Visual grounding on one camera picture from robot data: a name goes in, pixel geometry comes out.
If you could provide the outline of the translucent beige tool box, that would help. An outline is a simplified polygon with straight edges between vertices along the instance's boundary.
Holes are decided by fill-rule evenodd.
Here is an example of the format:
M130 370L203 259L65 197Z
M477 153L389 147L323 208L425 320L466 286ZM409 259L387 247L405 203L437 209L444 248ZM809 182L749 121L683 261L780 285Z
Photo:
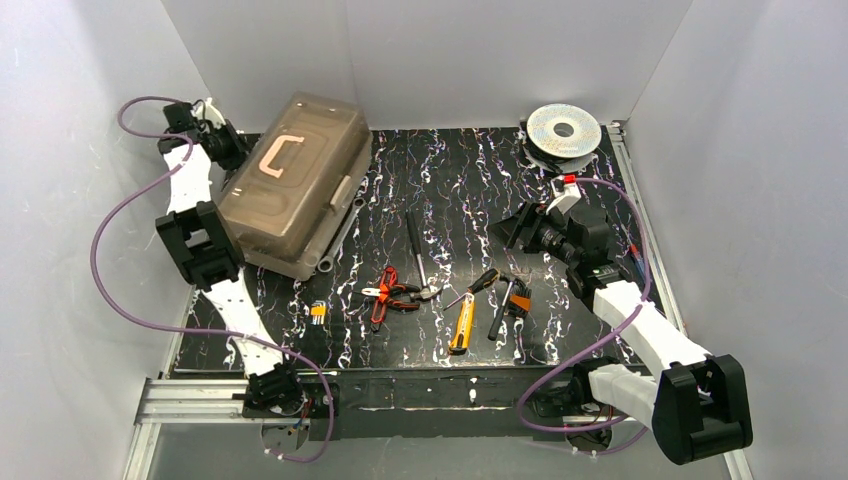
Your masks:
M366 175L371 142L361 107L293 94L218 203L246 261L312 277Z

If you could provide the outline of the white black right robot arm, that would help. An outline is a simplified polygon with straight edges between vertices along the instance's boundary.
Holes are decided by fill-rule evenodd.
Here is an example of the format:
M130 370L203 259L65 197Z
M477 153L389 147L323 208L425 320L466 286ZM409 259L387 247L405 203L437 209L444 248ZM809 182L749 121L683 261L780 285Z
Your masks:
M566 265L574 297L620 331L649 373L612 357L581 359L571 379L542 402L606 404L638 420L677 465L744 449L753 442L745 372L731 355L715 356L674 328L612 258L606 212L579 203L550 213L525 203L490 232L507 248L548 253Z

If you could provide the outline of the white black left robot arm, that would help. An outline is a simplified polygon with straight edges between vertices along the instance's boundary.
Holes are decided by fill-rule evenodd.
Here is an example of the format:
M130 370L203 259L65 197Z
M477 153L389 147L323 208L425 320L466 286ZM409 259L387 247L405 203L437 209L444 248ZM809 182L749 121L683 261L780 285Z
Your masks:
M270 348L244 279L245 259L211 199L212 160L200 145L198 120L171 120L157 147L170 169L166 214L156 231L183 279L196 287L223 319L244 367L248 386L241 398L253 410L280 416L301 414L308 403L287 356Z

